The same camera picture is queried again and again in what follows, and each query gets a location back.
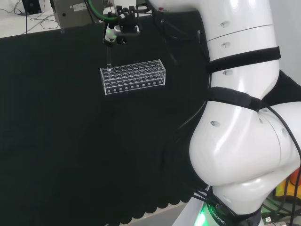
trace black strap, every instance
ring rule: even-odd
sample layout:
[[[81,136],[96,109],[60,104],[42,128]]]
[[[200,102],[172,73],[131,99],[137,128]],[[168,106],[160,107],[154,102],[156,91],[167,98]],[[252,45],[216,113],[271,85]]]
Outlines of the black strap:
[[[212,74],[214,72],[219,72],[234,67],[253,65],[267,61],[278,60],[280,58],[281,55],[279,47],[260,49],[211,61],[207,65],[206,71],[208,74]]]
[[[236,105],[254,110],[256,112],[258,112],[262,106],[260,99],[251,97],[250,95],[243,92],[222,87],[209,88],[207,100]]]

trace cable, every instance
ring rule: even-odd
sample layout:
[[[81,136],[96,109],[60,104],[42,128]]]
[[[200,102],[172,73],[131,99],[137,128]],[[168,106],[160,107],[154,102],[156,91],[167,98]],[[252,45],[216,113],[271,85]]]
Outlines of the cable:
[[[2,8],[0,8],[0,10],[3,10],[3,11],[5,11],[5,12],[7,12],[7,13],[12,13],[12,12],[14,12],[14,14],[20,15],[20,14],[22,13],[21,10],[19,10],[18,8],[16,8],[20,1],[21,1],[21,0],[19,0],[19,1],[15,4],[14,9],[11,10],[10,12],[8,12],[6,9],[2,9]]]
[[[293,143],[295,144],[295,146],[297,148],[297,151],[298,151],[298,154],[299,154],[299,157],[300,157],[300,161],[301,161],[301,149],[299,147],[299,144],[298,144],[295,136],[293,135],[292,131],[288,127],[287,123],[284,121],[284,119],[273,108],[271,108],[267,104],[265,104],[265,107],[268,108],[274,115],[276,115],[276,117],[279,118],[281,123],[284,125],[285,129],[287,130],[288,134],[290,135],[291,139],[293,140]],[[298,172],[296,185],[299,184],[300,175],[301,175],[301,170],[299,170],[299,172]],[[295,215],[295,208],[296,208],[296,202],[297,202],[297,193],[298,193],[298,186],[295,186],[295,191],[294,191],[294,195],[293,195],[293,208],[292,208],[291,220],[290,220],[290,224],[289,224],[290,226],[293,225],[293,219],[294,219],[294,215]]]
[[[28,31],[31,31],[33,28],[35,28],[36,26],[38,26],[39,24],[41,25],[41,23],[43,23],[45,20],[49,20],[48,18],[49,17],[51,17],[51,16],[54,16],[53,14],[52,15],[49,15],[49,16],[47,16],[46,18],[44,18],[44,19],[36,19],[36,20],[41,20],[41,22],[38,22],[36,25],[34,25],[31,29],[29,29]],[[44,28],[43,27],[43,25],[41,25],[41,27],[43,28],[43,29],[45,29],[45,30],[49,30],[49,29],[55,29],[55,28],[57,28],[59,25],[57,25],[56,27],[52,27],[52,28]]]
[[[33,20],[37,20],[43,13],[45,13],[45,6],[46,6],[46,0],[44,0],[44,8],[43,8],[43,12],[36,18],[30,18],[31,21]]]
[[[138,0],[136,0],[136,13],[137,13],[137,25],[139,26],[139,10],[138,10]]]
[[[112,21],[116,21],[117,17],[106,17],[102,14],[100,14],[95,7],[93,6],[93,3],[91,0],[87,0],[87,4],[89,6],[89,9],[91,10],[92,14],[99,20],[103,21],[103,22],[112,22]]]
[[[27,19],[28,19],[28,15],[27,15],[27,0],[25,0],[25,16],[26,16],[26,34],[28,34],[28,23],[27,23]]]
[[[91,15],[91,12],[90,12],[90,10],[89,10],[89,8],[88,8],[87,0],[84,0],[84,2],[85,2],[85,5],[86,5],[86,7],[87,7],[87,10],[88,10],[88,13],[89,13],[89,16],[90,16],[91,22],[92,22],[92,24],[94,24],[93,17],[92,17],[92,15]]]

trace machine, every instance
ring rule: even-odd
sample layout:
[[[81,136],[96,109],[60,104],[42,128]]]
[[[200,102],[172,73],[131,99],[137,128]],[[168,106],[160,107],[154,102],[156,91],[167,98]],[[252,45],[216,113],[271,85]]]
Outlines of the machine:
[[[258,108],[279,75],[269,0],[149,0],[149,4],[164,13],[198,10],[203,19],[214,92],[189,151],[194,172],[211,186],[207,197],[214,197],[202,209],[203,218],[210,226],[263,226],[262,203],[299,168],[301,144],[301,103]],[[108,27],[108,43],[125,35],[118,25]],[[129,33],[139,33],[139,28]]]

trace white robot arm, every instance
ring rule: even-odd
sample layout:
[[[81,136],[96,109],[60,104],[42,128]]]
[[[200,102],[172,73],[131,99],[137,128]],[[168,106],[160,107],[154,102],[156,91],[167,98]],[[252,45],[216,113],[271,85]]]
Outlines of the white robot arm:
[[[149,0],[165,13],[198,10],[210,61],[277,47],[269,0]],[[225,87],[263,99],[275,86],[279,60],[212,73],[211,87]],[[301,144],[301,103],[274,106]],[[296,146],[279,119],[208,101],[190,142],[190,160],[214,195],[237,215],[257,212],[268,194],[300,165]],[[210,225],[219,218],[205,209]]]

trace black tablecloth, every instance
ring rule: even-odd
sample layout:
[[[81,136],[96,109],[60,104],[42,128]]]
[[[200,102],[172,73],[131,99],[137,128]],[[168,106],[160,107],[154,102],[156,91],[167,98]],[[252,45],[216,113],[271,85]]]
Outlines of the black tablecloth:
[[[203,33],[201,22],[187,27],[184,18],[199,21],[173,20]],[[162,174],[161,152],[203,104],[205,61],[195,43],[168,41],[175,66],[150,17],[141,22],[139,37],[114,47],[113,64],[161,59],[166,86],[114,96],[104,95],[100,79],[101,25],[0,40],[0,225],[126,223],[189,200]],[[280,80],[268,103],[301,100],[300,87]]]

